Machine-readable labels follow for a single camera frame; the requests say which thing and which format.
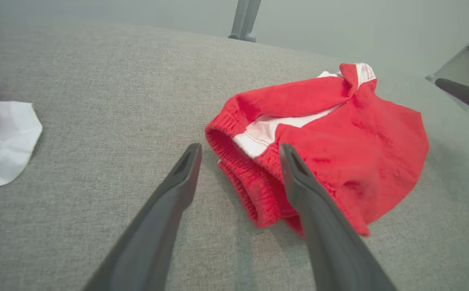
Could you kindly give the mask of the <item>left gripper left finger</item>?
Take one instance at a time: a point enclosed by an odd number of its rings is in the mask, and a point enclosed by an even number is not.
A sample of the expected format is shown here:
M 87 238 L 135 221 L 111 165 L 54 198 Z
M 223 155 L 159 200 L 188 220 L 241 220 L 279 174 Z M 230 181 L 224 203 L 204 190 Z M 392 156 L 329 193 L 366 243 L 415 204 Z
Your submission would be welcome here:
M 177 231 L 192 204 L 202 146 L 192 143 L 120 236 L 85 291 L 162 291 Z

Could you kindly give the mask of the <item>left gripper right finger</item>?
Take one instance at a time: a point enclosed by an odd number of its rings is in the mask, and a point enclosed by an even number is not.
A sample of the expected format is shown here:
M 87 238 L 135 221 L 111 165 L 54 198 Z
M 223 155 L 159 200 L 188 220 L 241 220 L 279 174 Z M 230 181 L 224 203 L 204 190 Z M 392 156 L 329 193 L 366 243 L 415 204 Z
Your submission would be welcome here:
M 395 291 L 360 236 L 297 151 L 281 144 L 288 202 L 299 214 L 318 291 Z

